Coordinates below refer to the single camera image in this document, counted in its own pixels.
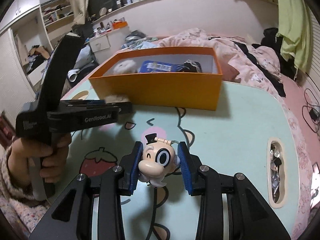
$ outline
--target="toy nose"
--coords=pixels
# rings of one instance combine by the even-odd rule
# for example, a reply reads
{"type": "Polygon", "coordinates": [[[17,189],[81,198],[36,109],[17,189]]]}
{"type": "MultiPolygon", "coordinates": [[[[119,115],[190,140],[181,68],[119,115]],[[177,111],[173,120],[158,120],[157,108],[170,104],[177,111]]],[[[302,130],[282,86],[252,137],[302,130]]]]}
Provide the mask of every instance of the toy nose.
{"type": "Polygon", "coordinates": [[[146,176],[159,178],[161,177],[164,168],[159,163],[148,160],[142,160],[139,162],[139,170],[146,176]]]}

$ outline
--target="toy eye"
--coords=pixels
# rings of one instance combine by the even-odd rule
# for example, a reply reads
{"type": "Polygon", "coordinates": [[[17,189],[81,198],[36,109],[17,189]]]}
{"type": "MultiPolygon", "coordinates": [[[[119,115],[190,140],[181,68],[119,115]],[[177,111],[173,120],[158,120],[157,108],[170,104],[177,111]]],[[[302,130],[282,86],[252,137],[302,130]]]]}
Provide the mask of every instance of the toy eye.
{"type": "Polygon", "coordinates": [[[161,164],[163,167],[168,166],[170,159],[171,155],[165,148],[160,149],[156,154],[156,162],[161,164]]]}

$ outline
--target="mint green table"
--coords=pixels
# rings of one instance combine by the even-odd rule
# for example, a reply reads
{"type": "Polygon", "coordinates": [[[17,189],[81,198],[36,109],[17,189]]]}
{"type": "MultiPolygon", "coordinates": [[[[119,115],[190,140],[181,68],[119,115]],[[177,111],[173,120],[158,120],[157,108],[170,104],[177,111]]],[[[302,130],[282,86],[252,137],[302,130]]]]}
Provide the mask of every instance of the mint green table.
{"type": "MultiPolygon", "coordinates": [[[[98,99],[89,81],[68,99],[84,90],[89,91],[88,99],[98,99]]],[[[267,201],[267,144],[271,137],[280,138],[286,149],[288,188],[285,204],[274,211],[292,232],[298,209],[299,170],[287,119],[280,104],[267,92],[229,82],[222,83],[216,111],[134,106],[134,113],[120,116],[117,124],[75,132],[64,179],[56,185],[57,195],[78,173],[96,175],[108,169],[131,152],[135,141],[145,144],[144,136],[154,132],[161,138],[186,141],[191,154],[219,173],[244,173],[267,201]]],[[[126,239],[165,240],[168,234],[173,240],[195,239],[200,198],[188,195],[179,174],[168,176],[165,182],[167,186],[158,189],[139,182],[132,197],[121,198],[126,239]]],[[[94,236],[97,206],[98,198],[93,214],[94,236]]]]}

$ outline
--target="cardboard box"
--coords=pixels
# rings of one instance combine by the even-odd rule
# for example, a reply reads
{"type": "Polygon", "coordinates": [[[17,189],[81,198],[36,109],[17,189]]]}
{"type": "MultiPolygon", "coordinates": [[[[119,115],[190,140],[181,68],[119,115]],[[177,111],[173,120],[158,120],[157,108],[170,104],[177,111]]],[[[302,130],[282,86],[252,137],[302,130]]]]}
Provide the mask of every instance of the cardboard box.
{"type": "Polygon", "coordinates": [[[212,48],[165,47],[118,53],[104,62],[89,81],[100,99],[109,95],[127,95],[136,105],[216,110],[222,71],[212,48]],[[183,64],[190,59],[200,62],[206,73],[106,73],[125,59],[132,59],[137,64],[145,60],[183,64]]]}

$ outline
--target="pink blanket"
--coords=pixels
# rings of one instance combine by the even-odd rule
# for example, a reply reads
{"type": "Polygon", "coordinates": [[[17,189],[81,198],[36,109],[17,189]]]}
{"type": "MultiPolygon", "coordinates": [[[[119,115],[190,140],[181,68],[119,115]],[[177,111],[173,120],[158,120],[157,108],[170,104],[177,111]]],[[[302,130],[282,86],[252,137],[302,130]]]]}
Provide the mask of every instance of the pink blanket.
{"type": "MultiPolygon", "coordinates": [[[[307,145],[305,138],[302,135],[298,120],[289,110],[284,100],[279,96],[276,89],[265,77],[262,71],[259,70],[258,67],[247,58],[241,49],[233,43],[233,41],[245,43],[244,39],[239,37],[215,38],[209,41],[208,38],[212,36],[214,35],[207,34],[204,30],[193,28],[161,40],[159,42],[159,46],[200,46],[214,48],[221,65],[229,64],[240,72],[236,77],[236,82],[261,88],[273,95],[281,104],[290,125],[299,161],[299,209],[296,215],[293,231],[291,232],[291,238],[297,239],[308,225],[312,179],[312,164],[309,159],[307,145]]],[[[280,63],[274,50],[265,46],[261,46],[257,49],[254,49],[250,45],[247,45],[247,47],[249,52],[256,57],[257,62],[263,68],[268,70],[276,79],[278,79],[279,82],[282,82],[280,63]]]]}

